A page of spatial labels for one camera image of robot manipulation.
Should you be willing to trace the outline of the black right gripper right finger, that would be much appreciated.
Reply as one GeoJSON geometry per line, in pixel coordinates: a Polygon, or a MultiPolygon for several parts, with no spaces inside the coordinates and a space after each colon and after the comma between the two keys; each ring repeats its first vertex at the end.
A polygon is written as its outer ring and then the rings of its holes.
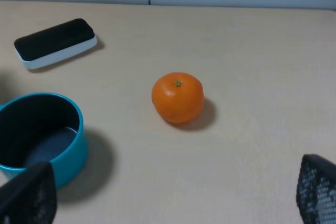
{"type": "Polygon", "coordinates": [[[303,223],[335,223],[335,164],[317,155],[302,157],[296,203],[303,223]]]}

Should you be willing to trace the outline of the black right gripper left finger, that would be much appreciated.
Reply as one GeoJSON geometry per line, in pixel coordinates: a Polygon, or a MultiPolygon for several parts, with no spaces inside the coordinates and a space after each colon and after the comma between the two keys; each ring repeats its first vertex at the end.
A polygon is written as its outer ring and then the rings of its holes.
{"type": "Polygon", "coordinates": [[[51,163],[41,162],[1,186],[1,223],[53,223],[57,190],[51,163]]]}

